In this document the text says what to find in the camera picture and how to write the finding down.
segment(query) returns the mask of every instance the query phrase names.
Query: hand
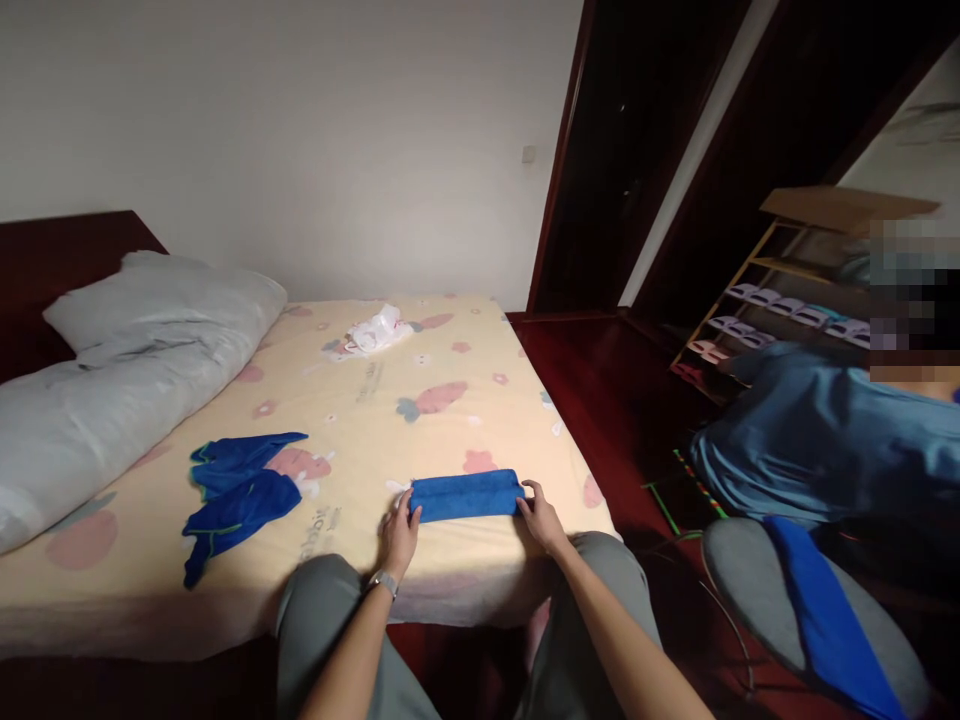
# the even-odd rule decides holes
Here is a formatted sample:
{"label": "hand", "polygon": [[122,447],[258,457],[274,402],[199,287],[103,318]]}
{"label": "hand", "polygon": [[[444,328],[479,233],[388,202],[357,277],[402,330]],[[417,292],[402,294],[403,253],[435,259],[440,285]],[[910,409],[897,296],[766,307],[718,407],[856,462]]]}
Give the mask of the hand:
{"label": "hand", "polygon": [[527,527],[534,539],[543,546],[550,555],[556,556],[565,545],[570,544],[567,534],[563,531],[560,518],[553,505],[547,502],[543,495],[543,488],[535,480],[524,480],[522,485],[533,488],[532,498],[517,498],[517,506],[527,521]]}
{"label": "hand", "polygon": [[399,584],[403,580],[413,553],[417,549],[417,531],[420,529],[420,514],[423,510],[418,507],[411,517],[410,496],[413,488],[409,488],[401,497],[400,504],[395,510],[387,514],[387,520],[381,533],[383,537],[383,570]]}

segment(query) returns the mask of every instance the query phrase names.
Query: yellow bedsheet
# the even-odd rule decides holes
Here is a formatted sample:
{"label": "yellow bedsheet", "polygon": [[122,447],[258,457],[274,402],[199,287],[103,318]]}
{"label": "yellow bedsheet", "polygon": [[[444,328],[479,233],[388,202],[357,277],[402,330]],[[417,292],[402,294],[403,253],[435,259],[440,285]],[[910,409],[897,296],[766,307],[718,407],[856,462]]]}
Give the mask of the yellow bedsheet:
{"label": "yellow bedsheet", "polygon": [[[414,478],[513,468],[543,484],[568,531],[615,534],[499,306],[452,295],[392,302],[417,332],[368,358],[345,354],[342,338],[381,302],[288,306],[219,396],[66,523],[0,557],[0,655],[195,659],[244,642],[270,629],[299,562],[339,553],[372,568],[377,526]],[[185,590],[181,530],[200,507],[190,453],[290,431],[310,437],[273,466],[303,501]],[[514,518],[425,524],[393,619],[523,622],[549,576]]]}

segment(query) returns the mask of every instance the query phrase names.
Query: silver watch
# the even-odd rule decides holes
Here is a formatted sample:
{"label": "silver watch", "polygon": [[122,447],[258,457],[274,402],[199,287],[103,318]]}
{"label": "silver watch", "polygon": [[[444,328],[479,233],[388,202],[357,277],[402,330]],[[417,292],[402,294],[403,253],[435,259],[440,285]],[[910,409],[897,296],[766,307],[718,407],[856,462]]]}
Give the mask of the silver watch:
{"label": "silver watch", "polygon": [[383,570],[377,570],[373,574],[373,577],[370,578],[370,584],[367,585],[367,589],[369,590],[374,585],[383,585],[393,595],[393,599],[397,599],[397,589],[399,586],[397,585],[397,581],[393,578],[393,576],[390,575],[390,573]]}

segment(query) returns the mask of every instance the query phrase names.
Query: wooden floor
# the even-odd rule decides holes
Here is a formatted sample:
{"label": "wooden floor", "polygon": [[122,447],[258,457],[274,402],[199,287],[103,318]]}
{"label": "wooden floor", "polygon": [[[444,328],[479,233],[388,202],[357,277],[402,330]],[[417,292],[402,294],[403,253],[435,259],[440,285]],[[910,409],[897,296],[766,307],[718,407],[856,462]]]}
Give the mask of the wooden floor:
{"label": "wooden floor", "polygon": [[[667,373],[669,358],[617,319],[533,322],[515,329],[606,497],[614,525],[636,551],[669,536],[642,485],[674,469],[671,450],[716,408]],[[757,703],[739,702],[743,653],[698,584],[699,542],[641,555],[664,645],[714,707],[736,717],[848,717],[765,659],[749,638]],[[389,636],[441,716],[508,718],[523,689],[523,633],[434,625],[391,626]],[[0,697],[31,717],[271,717],[274,642],[261,639],[203,663],[14,660],[0,663]]]}

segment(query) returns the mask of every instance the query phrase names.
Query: pillow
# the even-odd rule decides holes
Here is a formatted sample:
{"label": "pillow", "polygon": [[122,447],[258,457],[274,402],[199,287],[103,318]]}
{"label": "pillow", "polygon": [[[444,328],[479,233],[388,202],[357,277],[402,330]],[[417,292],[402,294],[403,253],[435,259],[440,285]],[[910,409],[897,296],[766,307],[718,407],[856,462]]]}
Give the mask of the pillow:
{"label": "pillow", "polygon": [[0,553],[113,482],[253,354],[232,331],[184,325],[206,326],[202,341],[181,332],[100,367],[81,354],[0,385]]}
{"label": "pillow", "polygon": [[286,301],[283,287],[259,273],[140,251],[115,275],[58,298],[43,317],[79,354],[143,324],[212,321],[263,337]]}
{"label": "pillow", "polygon": [[0,553],[113,482],[243,369],[286,302],[273,280],[131,253],[44,313],[77,359],[0,385]]}

